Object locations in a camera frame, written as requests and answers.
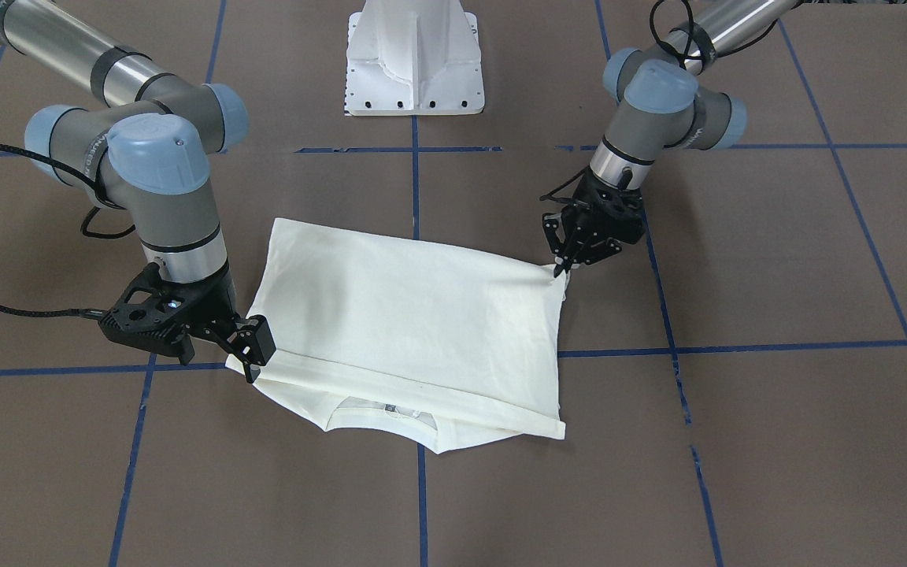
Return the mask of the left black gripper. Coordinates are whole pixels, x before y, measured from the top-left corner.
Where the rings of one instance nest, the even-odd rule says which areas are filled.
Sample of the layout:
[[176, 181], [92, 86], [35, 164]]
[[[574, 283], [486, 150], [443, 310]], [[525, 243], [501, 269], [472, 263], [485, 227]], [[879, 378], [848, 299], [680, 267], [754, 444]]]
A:
[[576, 265], [593, 265], [635, 245], [645, 235], [643, 198], [632, 189], [633, 172], [624, 169], [618, 186], [584, 169], [568, 182], [544, 194], [543, 201], [564, 206], [543, 214], [542, 229], [555, 258], [552, 276]]

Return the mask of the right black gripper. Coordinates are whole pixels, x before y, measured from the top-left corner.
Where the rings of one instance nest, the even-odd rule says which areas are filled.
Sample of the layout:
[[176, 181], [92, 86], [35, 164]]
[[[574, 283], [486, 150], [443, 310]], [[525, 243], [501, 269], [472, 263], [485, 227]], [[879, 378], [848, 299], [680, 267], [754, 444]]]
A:
[[245, 318], [236, 309], [229, 265], [194, 283], [162, 279], [157, 263], [145, 265], [98, 326], [110, 341], [187, 364], [194, 358], [191, 339], [216, 344], [242, 363], [248, 384], [275, 352], [267, 319]]

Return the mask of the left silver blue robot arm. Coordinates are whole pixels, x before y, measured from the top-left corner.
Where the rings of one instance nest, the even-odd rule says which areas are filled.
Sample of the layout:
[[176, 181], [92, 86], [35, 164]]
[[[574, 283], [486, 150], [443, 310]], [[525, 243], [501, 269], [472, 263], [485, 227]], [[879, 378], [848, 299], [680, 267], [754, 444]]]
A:
[[545, 200], [561, 212], [542, 226], [557, 263], [554, 274], [593, 265], [638, 243], [645, 233], [641, 187], [669, 148], [723, 150], [746, 130], [746, 107], [730, 94], [701, 86], [717, 60], [763, 39], [795, 1], [717, 1], [645, 50], [624, 48], [609, 58], [602, 86], [616, 112], [590, 164], [569, 180], [570, 197], [554, 189]]

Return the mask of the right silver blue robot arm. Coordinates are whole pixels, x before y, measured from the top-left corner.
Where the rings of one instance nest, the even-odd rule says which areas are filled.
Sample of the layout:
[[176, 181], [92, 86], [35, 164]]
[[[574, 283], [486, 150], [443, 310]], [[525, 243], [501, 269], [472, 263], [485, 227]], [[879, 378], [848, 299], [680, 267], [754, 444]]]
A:
[[216, 344], [255, 383], [275, 352], [262, 315], [244, 317], [224, 245], [209, 156], [245, 139], [249, 116], [226, 85], [191, 85], [51, 1], [0, 1], [0, 46], [85, 87], [103, 108], [54, 105], [32, 116], [23, 147], [97, 209], [129, 212], [146, 265], [110, 309], [0, 312], [95, 320], [108, 340], [187, 364], [192, 340]]

